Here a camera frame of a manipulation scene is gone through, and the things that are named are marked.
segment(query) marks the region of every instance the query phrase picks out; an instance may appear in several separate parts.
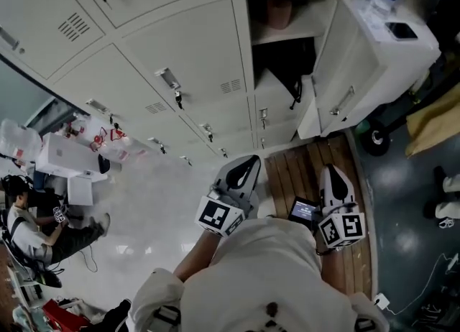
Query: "strap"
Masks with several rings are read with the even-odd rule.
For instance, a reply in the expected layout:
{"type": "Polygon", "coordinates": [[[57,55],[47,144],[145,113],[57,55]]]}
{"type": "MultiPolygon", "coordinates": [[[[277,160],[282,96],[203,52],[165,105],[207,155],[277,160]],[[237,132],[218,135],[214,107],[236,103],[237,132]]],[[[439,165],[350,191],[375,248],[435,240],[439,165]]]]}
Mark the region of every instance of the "strap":
{"type": "Polygon", "coordinates": [[[11,237],[11,241],[13,241],[13,236],[14,236],[14,233],[16,232],[17,227],[18,227],[21,223],[23,223],[23,222],[25,222],[25,221],[26,221],[26,219],[23,218],[23,217],[18,217],[18,218],[16,218],[16,219],[14,220],[13,226],[12,226],[12,228],[11,228],[12,230],[11,230],[11,232],[9,233],[9,235],[10,235],[10,237],[11,237]]]}
{"type": "Polygon", "coordinates": [[[151,332],[173,332],[178,330],[179,324],[180,310],[173,306],[164,305],[153,313],[153,320],[147,330],[151,332]]]}

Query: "yellow cloth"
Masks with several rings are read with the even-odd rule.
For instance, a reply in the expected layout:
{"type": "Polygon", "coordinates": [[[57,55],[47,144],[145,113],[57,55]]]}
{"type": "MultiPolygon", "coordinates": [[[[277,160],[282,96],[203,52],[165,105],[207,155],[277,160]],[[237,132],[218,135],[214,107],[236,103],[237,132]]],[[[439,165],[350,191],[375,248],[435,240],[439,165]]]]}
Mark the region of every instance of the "yellow cloth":
{"type": "Polygon", "coordinates": [[[412,156],[460,132],[460,83],[426,106],[407,117],[411,143],[406,155],[412,156]]]}

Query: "small screen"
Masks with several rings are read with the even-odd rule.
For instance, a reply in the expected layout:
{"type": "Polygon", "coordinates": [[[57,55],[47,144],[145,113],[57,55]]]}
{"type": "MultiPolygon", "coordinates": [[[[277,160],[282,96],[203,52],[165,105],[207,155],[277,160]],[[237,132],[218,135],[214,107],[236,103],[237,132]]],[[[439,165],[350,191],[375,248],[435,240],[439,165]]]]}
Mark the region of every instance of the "small screen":
{"type": "Polygon", "coordinates": [[[291,216],[296,216],[303,218],[307,221],[311,221],[313,212],[315,211],[315,207],[307,204],[296,201],[294,204],[293,211],[291,212],[291,216]]]}
{"type": "Polygon", "coordinates": [[[417,39],[417,35],[406,23],[385,23],[385,25],[399,40],[417,39]]]}

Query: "gray floor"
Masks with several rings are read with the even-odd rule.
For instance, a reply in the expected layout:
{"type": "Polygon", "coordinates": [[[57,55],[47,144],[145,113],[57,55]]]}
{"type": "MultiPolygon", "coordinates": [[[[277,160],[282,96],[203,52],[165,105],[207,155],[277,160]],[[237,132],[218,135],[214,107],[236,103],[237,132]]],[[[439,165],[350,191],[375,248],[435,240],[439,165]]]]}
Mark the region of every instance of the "gray floor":
{"type": "MultiPolygon", "coordinates": [[[[399,116],[407,106],[401,101],[380,117],[384,123],[399,116]]],[[[440,165],[447,175],[460,172],[460,136],[407,158],[406,126],[391,134],[389,152],[383,157],[368,155],[357,142],[358,154],[374,206],[379,262],[379,292],[390,300],[389,309],[399,312],[419,296],[436,260],[460,252],[460,221],[451,229],[440,229],[423,217],[427,200],[436,198],[433,168],[440,165]]],[[[441,259],[423,296],[398,316],[385,311],[392,331],[407,331],[424,296],[439,285],[448,262],[441,259]]]]}

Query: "white sneaker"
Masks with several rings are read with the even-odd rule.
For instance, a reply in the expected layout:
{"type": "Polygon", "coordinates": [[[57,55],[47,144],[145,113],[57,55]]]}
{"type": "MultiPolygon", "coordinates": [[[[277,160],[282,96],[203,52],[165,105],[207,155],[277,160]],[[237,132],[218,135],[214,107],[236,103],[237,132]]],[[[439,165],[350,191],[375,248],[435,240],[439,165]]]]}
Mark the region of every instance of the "white sneaker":
{"type": "Polygon", "coordinates": [[[107,236],[107,232],[109,231],[110,227],[110,215],[108,213],[105,213],[103,215],[102,219],[99,221],[99,225],[101,225],[103,229],[101,237],[107,236]]]}

